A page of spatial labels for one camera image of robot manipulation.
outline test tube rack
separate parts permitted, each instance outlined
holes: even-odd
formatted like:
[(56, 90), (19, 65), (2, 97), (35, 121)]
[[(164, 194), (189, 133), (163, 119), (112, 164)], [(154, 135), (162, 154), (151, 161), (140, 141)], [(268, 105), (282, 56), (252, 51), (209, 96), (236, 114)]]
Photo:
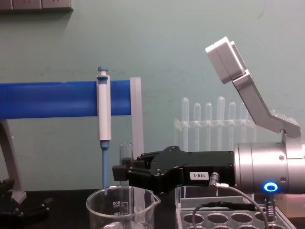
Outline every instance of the test tube rack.
[[(174, 143), (183, 151), (233, 150), (236, 143), (256, 142), (257, 127), (254, 124), (243, 102), (236, 107), (236, 102), (228, 104), (225, 119), (225, 98), (218, 97), (216, 119), (213, 119), (213, 105), (208, 102), (204, 107), (204, 119), (201, 116), (201, 105), (193, 105), (193, 120), (190, 120), (190, 102), (182, 99), (181, 121), (174, 121)], [(217, 138), (217, 144), (211, 138)]]

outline gray cable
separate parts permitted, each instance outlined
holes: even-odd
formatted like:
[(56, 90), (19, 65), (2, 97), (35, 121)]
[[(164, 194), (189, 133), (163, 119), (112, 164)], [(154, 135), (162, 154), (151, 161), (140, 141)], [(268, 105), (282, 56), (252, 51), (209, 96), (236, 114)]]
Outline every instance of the gray cable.
[[(248, 197), (244, 192), (234, 188), (234, 187), (230, 187), (230, 186), (221, 186), (220, 188), (226, 188), (226, 189), (229, 189), (229, 190), (232, 190), (234, 192), (237, 192), (238, 194), (240, 194), (241, 196), (243, 196), (244, 198), (246, 198), (247, 200), (249, 200), (251, 203), (253, 203), (255, 205), (255, 207), (257, 208), (257, 210), (262, 214), (263, 218), (264, 218), (264, 224), (265, 224), (265, 229), (268, 229), (268, 219), (267, 219), (267, 216), (266, 214), (264, 214), (264, 211), (261, 209), (261, 207), (258, 205), (258, 203), (256, 203), (253, 199), (251, 199), (250, 197)], [(197, 226), (196, 226), (196, 222), (195, 222), (195, 215), (196, 215), (196, 212), (202, 208), (202, 205), (196, 207), (193, 211), (193, 214), (192, 214), (192, 223), (193, 223), (193, 227), (194, 229), (197, 229)]]

